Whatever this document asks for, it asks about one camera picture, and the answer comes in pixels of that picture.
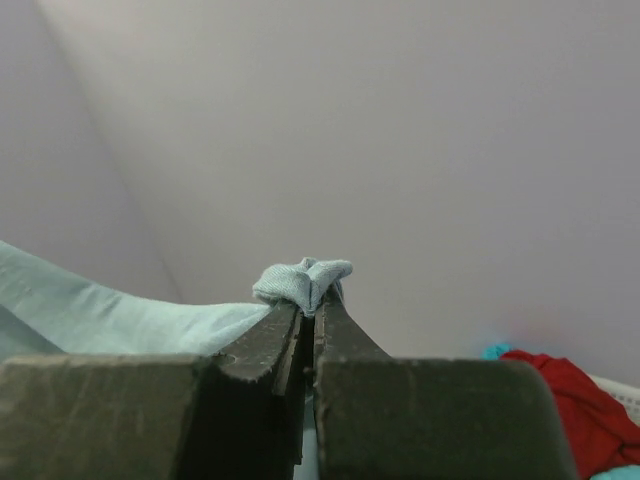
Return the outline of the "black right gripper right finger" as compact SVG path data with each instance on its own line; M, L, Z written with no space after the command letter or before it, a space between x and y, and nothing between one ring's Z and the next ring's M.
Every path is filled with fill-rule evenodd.
M314 325L324 479L574 479L551 391L520 361L398 359L329 292Z

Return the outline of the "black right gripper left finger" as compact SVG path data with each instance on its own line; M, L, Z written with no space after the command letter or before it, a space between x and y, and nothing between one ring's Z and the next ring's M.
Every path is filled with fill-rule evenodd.
M277 305L215 355L30 355L1 366L5 479L289 479L303 327Z

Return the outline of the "grey blue t shirt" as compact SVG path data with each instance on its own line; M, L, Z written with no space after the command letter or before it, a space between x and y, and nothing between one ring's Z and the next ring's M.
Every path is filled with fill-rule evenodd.
M350 275L345 260L305 258L267 268L254 303L183 305L99 285L12 245L1 245L1 352L211 354L247 332L279 300L305 315Z

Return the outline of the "white plastic laundry basket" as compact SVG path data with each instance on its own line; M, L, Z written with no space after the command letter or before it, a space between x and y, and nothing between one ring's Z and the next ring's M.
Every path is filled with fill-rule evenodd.
M603 391L618 401L629 418L638 425L640 422L640 390L624 383L590 375L591 380Z

